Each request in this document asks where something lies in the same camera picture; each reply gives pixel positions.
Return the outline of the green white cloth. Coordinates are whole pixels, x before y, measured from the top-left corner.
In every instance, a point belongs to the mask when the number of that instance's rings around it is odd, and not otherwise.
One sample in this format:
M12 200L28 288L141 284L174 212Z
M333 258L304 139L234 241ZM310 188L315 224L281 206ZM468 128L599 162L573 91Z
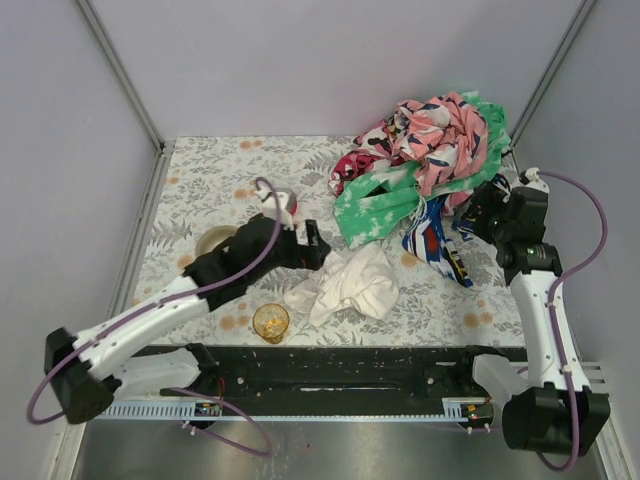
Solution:
M499 170L502 155L511 138L503 106L484 100L477 92L459 93L476 107L488 125L487 160L480 171L461 180L437 186L424 196L414 172L418 164L401 160L398 166L374 170L351 181L342 194L335 197L333 213L340 232L351 248L386 238L396 225L411 216L420 199L429 200L445 193L474 189L491 179Z

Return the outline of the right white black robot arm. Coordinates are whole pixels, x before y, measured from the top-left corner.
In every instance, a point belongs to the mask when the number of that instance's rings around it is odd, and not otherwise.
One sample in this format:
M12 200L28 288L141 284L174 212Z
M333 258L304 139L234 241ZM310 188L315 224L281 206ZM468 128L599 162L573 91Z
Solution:
M460 229L494 246L520 316L527 355L521 376L497 353L471 361L471 377L501 410L507 446L539 454L584 456L610 416L573 345L557 249L544 240L548 188L541 181L504 189L483 182L456 215Z

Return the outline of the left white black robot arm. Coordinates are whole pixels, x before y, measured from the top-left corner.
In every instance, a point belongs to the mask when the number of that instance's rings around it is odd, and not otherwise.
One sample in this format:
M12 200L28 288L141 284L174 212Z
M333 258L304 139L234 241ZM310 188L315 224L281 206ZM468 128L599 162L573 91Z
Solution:
M143 358L139 351L185 322L244 296L274 269L319 270L331 252L315 221L286 229L258 214L140 305L77 334L60 327L45 340L45 384L71 425L92 420L128 396L196 384L211 361L199 347Z

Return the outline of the blue white red cloth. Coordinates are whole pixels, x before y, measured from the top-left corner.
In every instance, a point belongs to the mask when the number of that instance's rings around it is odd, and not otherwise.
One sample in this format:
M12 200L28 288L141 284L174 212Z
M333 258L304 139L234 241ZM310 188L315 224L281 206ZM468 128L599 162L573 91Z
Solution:
M445 233L442 217L452 216L454 210L469 200L476 190L445 193L429 200L422 197L402 239L406 252L465 288L471 287L473 281L454 241Z

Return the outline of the red pink floral cloth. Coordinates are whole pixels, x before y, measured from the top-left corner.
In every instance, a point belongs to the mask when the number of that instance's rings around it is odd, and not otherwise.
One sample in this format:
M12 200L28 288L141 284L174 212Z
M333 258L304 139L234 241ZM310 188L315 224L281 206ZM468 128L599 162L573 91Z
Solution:
M357 177L374 170L398 166L401 160L392 155L394 135L385 119L359 135L355 147L346 153L333 168L328 181L333 195L338 197Z

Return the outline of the black multicolour floral cloth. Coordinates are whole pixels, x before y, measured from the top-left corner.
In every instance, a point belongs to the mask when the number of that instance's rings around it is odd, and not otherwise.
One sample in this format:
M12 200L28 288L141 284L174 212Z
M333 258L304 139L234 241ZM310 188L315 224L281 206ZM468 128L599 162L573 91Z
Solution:
M382 128L382 131L386 135L390 145L393 145L406 131L404 121L396 120L394 115L382 119L379 122L379 127Z

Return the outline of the amber glass cup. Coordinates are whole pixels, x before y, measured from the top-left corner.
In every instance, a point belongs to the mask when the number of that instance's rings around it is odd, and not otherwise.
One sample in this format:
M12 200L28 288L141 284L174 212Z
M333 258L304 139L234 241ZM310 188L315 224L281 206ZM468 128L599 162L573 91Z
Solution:
M252 320L254 331L271 344L278 344L283 340L289 323L290 317L287 310L276 303L268 303L259 307Z

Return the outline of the beige ceramic bowl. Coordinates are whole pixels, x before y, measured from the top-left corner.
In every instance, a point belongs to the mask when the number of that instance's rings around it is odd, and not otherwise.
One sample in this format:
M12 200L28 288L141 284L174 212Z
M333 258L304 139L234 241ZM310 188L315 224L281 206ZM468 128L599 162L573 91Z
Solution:
M220 225L206 230L199 238L195 247L195 256L207 254L218 245L235 235L238 227L234 225Z

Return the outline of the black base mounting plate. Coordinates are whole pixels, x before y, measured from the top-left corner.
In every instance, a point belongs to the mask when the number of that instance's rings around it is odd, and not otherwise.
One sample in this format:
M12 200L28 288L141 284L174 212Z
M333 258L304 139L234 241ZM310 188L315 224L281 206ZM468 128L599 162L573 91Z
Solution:
M428 415L445 398L487 398L471 378L480 350L196 345L201 371L188 387L252 416Z

